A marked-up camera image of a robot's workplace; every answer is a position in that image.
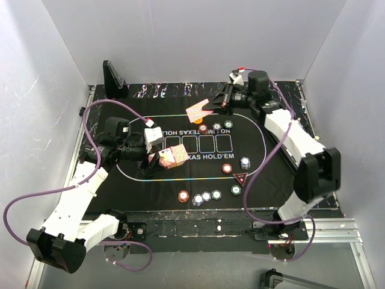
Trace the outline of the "green chips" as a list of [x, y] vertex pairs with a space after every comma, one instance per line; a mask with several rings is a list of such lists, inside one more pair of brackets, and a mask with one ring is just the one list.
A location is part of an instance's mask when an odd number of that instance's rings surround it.
[[226, 129], [231, 129], [231, 128], [233, 127], [232, 121], [226, 120], [226, 121], [224, 122], [224, 127], [225, 127]]

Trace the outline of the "red playing card box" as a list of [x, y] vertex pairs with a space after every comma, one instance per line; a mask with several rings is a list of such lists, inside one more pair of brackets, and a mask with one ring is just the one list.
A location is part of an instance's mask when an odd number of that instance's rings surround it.
[[189, 156], [183, 144], [171, 146], [169, 148], [159, 151], [158, 154], [160, 157], [160, 165], [165, 167], [166, 169], [181, 166], [187, 160], [189, 160]]

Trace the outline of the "blue chips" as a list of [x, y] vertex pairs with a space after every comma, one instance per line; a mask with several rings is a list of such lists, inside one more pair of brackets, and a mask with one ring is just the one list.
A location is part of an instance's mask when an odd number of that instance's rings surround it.
[[248, 157], [242, 157], [240, 159], [240, 166], [243, 170], [249, 170], [251, 167], [251, 161]]
[[220, 123], [214, 123], [212, 125], [212, 127], [213, 127], [214, 130], [220, 130], [221, 129], [221, 124]]

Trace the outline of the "red back card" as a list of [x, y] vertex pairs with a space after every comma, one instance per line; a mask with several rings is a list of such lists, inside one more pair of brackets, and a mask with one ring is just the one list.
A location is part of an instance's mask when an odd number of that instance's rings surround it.
[[203, 110], [203, 107], [208, 103], [209, 103], [209, 100], [204, 99], [186, 109], [186, 114], [188, 116], [190, 123], [194, 123], [195, 121], [202, 119], [213, 113], [212, 110]]

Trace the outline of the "red chips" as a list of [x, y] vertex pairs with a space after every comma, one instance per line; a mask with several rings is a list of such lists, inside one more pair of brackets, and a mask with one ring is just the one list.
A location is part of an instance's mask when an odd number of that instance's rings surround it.
[[199, 132], [200, 132], [201, 134], [206, 134], [207, 131], [208, 131], [208, 127], [207, 127], [205, 124], [201, 124], [201, 125], [199, 126]]
[[232, 172], [232, 166], [228, 163], [223, 164], [222, 171], [225, 174], [230, 174]]

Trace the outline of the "red poker chip stack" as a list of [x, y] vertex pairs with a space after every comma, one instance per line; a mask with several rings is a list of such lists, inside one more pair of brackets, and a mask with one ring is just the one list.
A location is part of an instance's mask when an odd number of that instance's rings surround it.
[[178, 201], [181, 203], [187, 202], [189, 199], [189, 193], [185, 190], [182, 190], [178, 194]]

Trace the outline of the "blue poker chip stack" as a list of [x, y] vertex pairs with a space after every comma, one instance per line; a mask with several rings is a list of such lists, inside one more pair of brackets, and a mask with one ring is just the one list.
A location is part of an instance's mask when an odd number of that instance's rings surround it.
[[200, 194], [197, 194], [192, 199], [192, 205], [195, 207], [199, 207], [204, 203], [203, 197]]

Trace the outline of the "blue chip aside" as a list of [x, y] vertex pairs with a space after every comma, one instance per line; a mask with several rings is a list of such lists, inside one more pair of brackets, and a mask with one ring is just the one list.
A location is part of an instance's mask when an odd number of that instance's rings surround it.
[[202, 198], [203, 198], [204, 201], [207, 202], [207, 201], [209, 201], [211, 199], [211, 194], [209, 192], [207, 192], [207, 191], [203, 192], [202, 193]]

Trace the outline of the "green poker chip stack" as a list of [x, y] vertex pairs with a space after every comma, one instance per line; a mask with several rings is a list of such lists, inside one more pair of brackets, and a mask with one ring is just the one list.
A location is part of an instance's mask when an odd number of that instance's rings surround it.
[[219, 200], [219, 199], [221, 199], [221, 197], [222, 197], [222, 194], [221, 194], [221, 192], [219, 190], [213, 190], [211, 192], [211, 198], [212, 199]]

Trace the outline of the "red triangular acrylic marker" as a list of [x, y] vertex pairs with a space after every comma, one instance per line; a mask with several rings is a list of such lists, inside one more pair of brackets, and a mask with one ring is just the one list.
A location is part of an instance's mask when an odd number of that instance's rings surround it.
[[248, 173], [234, 173], [233, 177], [240, 184], [241, 187], [245, 186]]

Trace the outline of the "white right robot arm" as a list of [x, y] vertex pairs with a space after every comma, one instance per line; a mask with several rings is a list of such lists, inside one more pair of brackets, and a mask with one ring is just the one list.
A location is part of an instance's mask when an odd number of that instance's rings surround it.
[[265, 71], [249, 69], [248, 81], [244, 82], [241, 73], [245, 70], [244, 67], [233, 70], [229, 83], [202, 109], [229, 116], [235, 108], [251, 109], [278, 140], [262, 165], [266, 166], [281, 148], [295, 161], [293, 192], [276, 211], [273, 220], [259, 220], [252, 213], [248, 214], [259, 223], [272, 225], [273, 234], [283, 240], [294, 232], [294, 223], [303, 220], [315, 205], [340, 189], [341, 154], [336, 148], [320, 144], [304, 130], [283, 95], [279, 101], [274, 100], [270, 87], [277, 93], [281, 90]]

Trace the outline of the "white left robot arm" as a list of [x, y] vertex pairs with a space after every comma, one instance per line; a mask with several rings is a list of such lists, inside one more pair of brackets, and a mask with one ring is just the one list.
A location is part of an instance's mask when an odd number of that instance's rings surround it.
[[58, 205], [40, 229], [30, 229], [26, 242], [35, 258], [67, 273], [76, 272], [86, 253], [112, 238], [125, 243], [132, 235], [126, 214], [106, 210], [96, 220], [81, 226], [82, 218], [96, 197], [96, 192], [107, 179], [109, 171], [120, 161], [136, 161], [143, 172], [159, 163], [159, 155], [152, 160], [152, 148], [163, 141], [162, 129], [151, 119], [144, 120], [145, 128], [139, 132], [139, 141], [133, 141], [127, 119], [109, 117], [104, 130], [92, 137], [80, 154], [72, 178], [73, 188], [61, 193]]

